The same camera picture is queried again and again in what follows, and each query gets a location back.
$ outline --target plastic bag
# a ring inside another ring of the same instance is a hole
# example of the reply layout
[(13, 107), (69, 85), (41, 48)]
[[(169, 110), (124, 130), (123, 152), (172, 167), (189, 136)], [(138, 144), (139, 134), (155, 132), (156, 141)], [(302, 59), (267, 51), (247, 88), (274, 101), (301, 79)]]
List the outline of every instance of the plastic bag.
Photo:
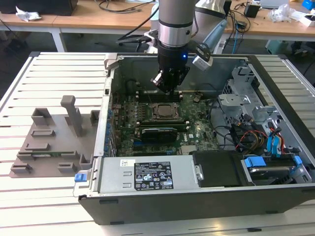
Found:
[(295, 10), (293, 8), (290, 8), (289, 4), (282, 4), (281, 6), (279, 6), (278, 9), (272, 9), (267, 16), (270, 20), (272, 20), (272, 22), (291, 22), (289, 16), (291, 16), (293, 12), (295, 12)]

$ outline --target computer case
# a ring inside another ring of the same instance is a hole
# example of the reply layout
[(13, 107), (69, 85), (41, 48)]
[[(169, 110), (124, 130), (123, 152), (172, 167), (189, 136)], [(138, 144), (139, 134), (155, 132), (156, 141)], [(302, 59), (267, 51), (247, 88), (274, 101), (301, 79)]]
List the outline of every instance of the computer case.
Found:
[(77, 3), (78, 0), (0, 0), (0, 11), (3, 14), (14, 14), (17, 6), (28, 12), (71, 16)]

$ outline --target desk leg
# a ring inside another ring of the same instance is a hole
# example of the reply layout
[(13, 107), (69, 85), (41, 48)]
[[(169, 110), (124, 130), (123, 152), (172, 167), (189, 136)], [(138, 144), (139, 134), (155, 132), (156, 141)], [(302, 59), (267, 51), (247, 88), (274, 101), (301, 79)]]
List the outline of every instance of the desk leg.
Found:
[(63, 34), (60, 32), (59, 28), (54, 28), (51, 31), (51, 34), (54, 38), (54, 42), (57, 48), (57, 51), (59, 53), (64, 53), (67, 51), (67, 48), (65, 46), (64, 40), (63, 40)]

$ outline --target robotic arm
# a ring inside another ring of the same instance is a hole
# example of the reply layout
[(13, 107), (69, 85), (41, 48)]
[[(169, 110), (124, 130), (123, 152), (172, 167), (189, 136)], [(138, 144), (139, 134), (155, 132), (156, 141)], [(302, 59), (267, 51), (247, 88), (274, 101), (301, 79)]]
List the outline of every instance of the robotic arm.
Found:
[[(213, 38), (219, 40), (226, 26), (226, 20), (222, 20), (225, 18), (224, 2), (200, 0), (195, 4), (195, 0), (159, 0), (159, 30), (147, 36), (154, 38), (158, 51), (159, 70), (151, 82), (161, 91), (172, 94), (183, 82), (190, 69), (186, 66), (188, 52), (197, 54), (193, 64), (199, 69), (205, 70), (212, 65), (209, 47), (217, 42)], [(194, 17), (201, 23), (203, 43), (191, 39)]]
[(195, 0), (160, 0), (157, 40), (158, 75), (151, 81), (172, 93), (189, 72), (186, 66), (194, 18)]

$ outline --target slotted metal plate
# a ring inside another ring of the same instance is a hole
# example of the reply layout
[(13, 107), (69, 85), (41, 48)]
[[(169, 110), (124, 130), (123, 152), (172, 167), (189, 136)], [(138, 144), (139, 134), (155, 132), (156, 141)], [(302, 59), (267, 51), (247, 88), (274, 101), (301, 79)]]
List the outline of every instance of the slotted metal plate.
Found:
[[(270, 77), (286, 97), (306, 127), (315, 136), (315, 90), (303, 75), (288, 61), (273, 55), (257, 55)], [(265, 100), (272, 101), (262, 86)]]

